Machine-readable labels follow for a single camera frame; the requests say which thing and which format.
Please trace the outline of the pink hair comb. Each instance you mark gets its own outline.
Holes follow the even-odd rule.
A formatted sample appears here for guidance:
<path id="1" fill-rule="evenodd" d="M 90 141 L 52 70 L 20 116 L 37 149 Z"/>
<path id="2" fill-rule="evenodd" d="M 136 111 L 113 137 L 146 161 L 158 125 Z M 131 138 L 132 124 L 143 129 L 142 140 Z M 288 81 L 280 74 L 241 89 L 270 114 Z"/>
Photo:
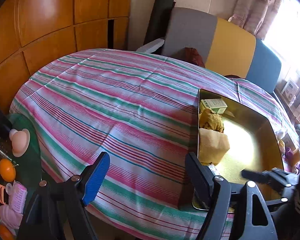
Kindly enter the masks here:
<path id="1" fill-rule="evenodd" d="M 23 218 L 27 188 L 18 181 L 8 183 L 8 204 L 0 206 L 0 221 L 10 230 L 18 230 Z"/>

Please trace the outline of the orange fruit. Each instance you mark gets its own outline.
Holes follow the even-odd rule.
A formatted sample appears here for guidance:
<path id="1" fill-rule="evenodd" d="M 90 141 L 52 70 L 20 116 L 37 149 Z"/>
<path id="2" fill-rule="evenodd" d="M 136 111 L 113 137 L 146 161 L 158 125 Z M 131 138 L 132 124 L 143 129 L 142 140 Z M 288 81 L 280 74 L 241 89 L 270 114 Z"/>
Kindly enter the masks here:
<path id="1" fill-rule="evenodd" d="M 16 170 L 10 160 L 1 159 L 0 175 L 1 175 L 2 179 L 8 183 L 13 182 L 15 180 Z"/>
<path id="2" fill-rule="evenodd" d="M 2 240 L 15 240 L 14 235 L 3 224 L 0 224 L 0 238 Z"/>

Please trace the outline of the yellow sponge in bin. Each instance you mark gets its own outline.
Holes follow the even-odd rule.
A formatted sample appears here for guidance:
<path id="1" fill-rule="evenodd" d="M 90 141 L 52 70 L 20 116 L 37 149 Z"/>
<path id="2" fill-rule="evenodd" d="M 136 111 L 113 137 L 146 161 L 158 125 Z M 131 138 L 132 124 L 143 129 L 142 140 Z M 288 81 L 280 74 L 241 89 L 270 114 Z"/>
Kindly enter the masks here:
<path id="1" fill-rule="evenodd" d="M 217 165 L 230 149 L 228 136 L 211 129 L 200 128 L 198 159 L 201 163 Z"/>

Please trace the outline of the pink round dish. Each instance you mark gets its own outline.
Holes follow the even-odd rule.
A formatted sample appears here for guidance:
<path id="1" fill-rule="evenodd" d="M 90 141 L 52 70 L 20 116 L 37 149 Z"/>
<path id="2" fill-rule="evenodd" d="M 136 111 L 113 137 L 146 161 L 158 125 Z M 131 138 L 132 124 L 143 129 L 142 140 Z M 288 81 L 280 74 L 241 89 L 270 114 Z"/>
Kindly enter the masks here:
<path id="1" fill-rule="evenodd" d="M 21 157 L 27 151 L 30 144 L 29 130 L 25 128 L 20 131 L 11 129 L 9 138 L 12 143 L 12 154 L 17 158 Z"/>

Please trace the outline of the white appliance box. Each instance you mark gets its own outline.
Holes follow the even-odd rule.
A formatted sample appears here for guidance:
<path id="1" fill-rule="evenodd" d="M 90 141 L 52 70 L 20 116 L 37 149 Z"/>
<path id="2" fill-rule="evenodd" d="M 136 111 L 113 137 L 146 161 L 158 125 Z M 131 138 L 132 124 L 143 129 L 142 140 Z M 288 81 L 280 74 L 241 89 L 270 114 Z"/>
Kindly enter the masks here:
<path id="1" fill-rule="evenodd" d="M 292 102 L 295 100 L 298 90 L 298 85 L 294 81 L 290 80 L 285 84 L 281 94 L 288 102 Z"/>

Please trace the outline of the yellow crumpled cloth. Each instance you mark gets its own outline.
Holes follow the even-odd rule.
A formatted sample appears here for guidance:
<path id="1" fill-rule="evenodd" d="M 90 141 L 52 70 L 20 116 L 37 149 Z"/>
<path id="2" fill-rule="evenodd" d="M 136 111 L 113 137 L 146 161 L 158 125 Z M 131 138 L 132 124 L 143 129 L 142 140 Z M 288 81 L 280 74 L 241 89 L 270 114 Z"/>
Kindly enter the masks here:
<path id="1" fill-rule="evenodd" d="M 199 127 L 224 133 L 224 125 L 221 116 L 210 108 L 205 108 L 199 117 Z"/>

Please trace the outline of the green white small box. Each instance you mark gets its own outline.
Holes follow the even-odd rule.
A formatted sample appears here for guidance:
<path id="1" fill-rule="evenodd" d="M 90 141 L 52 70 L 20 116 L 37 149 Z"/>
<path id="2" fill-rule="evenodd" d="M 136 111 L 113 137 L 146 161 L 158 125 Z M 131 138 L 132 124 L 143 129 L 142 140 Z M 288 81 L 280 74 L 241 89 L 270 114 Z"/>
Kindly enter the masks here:
<path id="1" fill-rule="evenodd" d="M 199 111 L 202 111 L 206 108 L 211 109 L 216 114 L 222 115 L 227 109 L 227 104 L 223 99 L 201 99 L 199 104 Z"/>

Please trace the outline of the striped bed cover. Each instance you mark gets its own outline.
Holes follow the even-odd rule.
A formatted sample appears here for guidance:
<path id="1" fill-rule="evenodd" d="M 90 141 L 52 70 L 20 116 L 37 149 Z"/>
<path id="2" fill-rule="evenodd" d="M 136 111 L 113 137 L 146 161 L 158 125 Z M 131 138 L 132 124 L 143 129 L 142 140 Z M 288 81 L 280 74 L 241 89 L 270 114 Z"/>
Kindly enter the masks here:
<path id="1" fill-rule="evenodd" d="M 88 211 L 143 239 L 195 239 L 205 213 L 180 211 L 185 155 L 197 146 L 199 89 L 264 115 L 274 132 L 298 135 L 276 100 L 245 79 L 228 79 L 180 60 L 91 49 L 47 64 L 10 106 L 34 125 L 43 168 L 67 180 L 110 155 L 110 168 Z"/>

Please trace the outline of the tricolour padded headboard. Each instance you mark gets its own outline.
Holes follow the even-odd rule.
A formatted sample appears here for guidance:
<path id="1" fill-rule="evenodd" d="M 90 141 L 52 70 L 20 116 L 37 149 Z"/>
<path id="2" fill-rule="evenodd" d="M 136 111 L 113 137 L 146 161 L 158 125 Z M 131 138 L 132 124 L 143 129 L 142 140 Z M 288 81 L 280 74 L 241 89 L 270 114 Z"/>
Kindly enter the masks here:
<path id="1" fill-rule="evenodd" d="M 194 48 L 204 66 L 223 76 L 242 77 L 274 92 L 281 61 L 251 33 L 217 16 L 189 8 L 172 10 L 162 55 L 185 60 Z"/>

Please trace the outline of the dark red pillow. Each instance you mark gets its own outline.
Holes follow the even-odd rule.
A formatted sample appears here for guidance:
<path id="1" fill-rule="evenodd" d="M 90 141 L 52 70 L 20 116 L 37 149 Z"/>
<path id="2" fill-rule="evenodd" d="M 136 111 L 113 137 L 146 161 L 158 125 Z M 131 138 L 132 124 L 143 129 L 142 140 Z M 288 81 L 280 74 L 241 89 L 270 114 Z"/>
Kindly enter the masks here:
<path id="1" fill-rule="evenodd" d="M 180 59 L 184 62 L 188 62 L 191 64 L 194 64 L 196 66 L 200 66 L 205 68 L 205 64 L 203 62 L 202 56 L 198 53 L 197 49 L 191 48 L 191 47 L 185 47 L 181 50 L 179 50 L 175 57 L 177 59 Z"/>

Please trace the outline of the pink patterned curtain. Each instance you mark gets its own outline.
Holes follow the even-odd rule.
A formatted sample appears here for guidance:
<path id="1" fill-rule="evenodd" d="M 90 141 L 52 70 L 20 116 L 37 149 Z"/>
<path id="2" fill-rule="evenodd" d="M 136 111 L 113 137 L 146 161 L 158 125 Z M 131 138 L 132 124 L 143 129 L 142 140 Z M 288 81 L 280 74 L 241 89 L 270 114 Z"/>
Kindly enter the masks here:
<path id="1" fill-rule="evenodd" d="M 283 0 L 237 0 L 229 22 L 264 40 Z"/>

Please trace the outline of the wooden wardrobe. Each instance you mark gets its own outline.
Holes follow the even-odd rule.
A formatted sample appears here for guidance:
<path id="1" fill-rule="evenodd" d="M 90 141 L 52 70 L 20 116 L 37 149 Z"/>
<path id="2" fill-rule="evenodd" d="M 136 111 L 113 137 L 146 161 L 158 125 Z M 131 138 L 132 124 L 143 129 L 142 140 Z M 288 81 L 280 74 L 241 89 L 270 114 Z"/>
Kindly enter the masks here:
<path id="1" fill-rule="evenodd" d="M 76 51 L 127 47 L 131 0 L 5 0 L 0 7 L 0 110 L 46 64 Z"/>

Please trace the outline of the black rolled mat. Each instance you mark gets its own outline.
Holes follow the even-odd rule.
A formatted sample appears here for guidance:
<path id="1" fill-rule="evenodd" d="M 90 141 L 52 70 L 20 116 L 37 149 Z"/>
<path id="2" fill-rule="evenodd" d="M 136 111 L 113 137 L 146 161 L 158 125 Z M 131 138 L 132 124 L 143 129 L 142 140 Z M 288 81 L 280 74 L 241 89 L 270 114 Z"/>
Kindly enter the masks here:
<path id="1" fill-rule="evenodd" d="M 166 35 L 174 0 L 155 0 L 143 44 Z"/>

